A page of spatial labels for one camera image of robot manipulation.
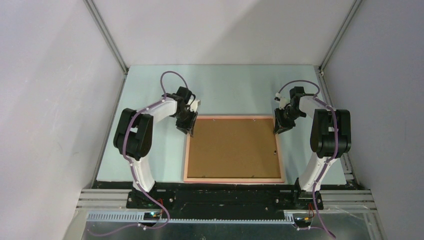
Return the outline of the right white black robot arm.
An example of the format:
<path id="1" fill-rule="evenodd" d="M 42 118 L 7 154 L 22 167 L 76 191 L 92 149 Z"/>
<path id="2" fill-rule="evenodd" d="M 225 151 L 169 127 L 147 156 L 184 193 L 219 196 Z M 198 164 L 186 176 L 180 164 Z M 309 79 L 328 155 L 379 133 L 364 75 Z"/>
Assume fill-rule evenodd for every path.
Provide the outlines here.
<path id="1" fill-rule="evenodd" d="M 274 110 L 275 135 L 294 128 L 298 118 L 312 119 L 309 139 L 312 154 L 290 196 L 295 208 L 304 209 L 311 199 L 317 199 L 322 180 L 331 165 L 351 149 L 351 114 L 346 109 L 335 109 L 315 94 L 306 93 L 302 86 L 293 87 L 289 98 L 277 92 L 274 99 L 278 103 Z"/>

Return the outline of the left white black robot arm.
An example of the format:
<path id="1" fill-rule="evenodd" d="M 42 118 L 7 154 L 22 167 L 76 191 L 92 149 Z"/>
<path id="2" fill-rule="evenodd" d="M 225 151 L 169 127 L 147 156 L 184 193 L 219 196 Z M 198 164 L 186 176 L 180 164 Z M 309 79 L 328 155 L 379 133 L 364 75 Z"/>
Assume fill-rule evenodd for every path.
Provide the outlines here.
<path id="1" fill-rule="evenodd" d="M 151 190 L 156 181 L 149 164 L 154 126 L 167 117 L 175 118 L 176 129 L 192 137 L 200 104 L 191 90 L 181 86 L 176 93 L 165 93 L 145 108 L 125 108 L 121 112 L 113 146 L 128 161 L 133 187 L 141 191 L 138 201 L 145 208 L 153 208 L 158 202 L 158 194 Z"/>

